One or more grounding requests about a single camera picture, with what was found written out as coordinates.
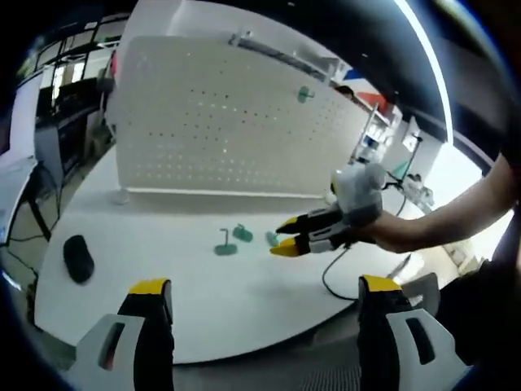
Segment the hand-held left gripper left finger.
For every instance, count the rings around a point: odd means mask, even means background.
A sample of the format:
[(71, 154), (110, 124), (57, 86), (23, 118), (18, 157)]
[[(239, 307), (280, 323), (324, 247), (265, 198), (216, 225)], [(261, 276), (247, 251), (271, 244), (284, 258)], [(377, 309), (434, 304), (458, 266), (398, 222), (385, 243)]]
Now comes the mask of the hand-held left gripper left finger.
[(173, 390), (171, 281), (143, 280), (76, 346), (76, 390)]

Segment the person's right hand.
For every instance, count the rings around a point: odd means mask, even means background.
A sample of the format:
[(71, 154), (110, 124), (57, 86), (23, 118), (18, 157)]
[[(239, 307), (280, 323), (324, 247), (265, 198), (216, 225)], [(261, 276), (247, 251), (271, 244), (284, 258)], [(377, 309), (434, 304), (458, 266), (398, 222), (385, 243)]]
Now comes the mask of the person's right hand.
[(353, 228), (352, 232), (359, 239), (374, 241), (380, 248), (392, 253), (404, 253), (407, 250), (404, 236), (404, 219), (383, 212), (378, 219), (367, 226)]

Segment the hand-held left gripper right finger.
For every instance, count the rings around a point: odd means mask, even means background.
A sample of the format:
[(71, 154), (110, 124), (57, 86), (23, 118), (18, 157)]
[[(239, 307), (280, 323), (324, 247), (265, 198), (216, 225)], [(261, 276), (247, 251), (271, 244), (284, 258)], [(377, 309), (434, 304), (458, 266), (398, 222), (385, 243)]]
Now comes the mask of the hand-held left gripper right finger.
[(449, 331), (413, 308), (392, 279), (359, 278), (357, 346), (362, 390), (451, 390), (458, 356)]

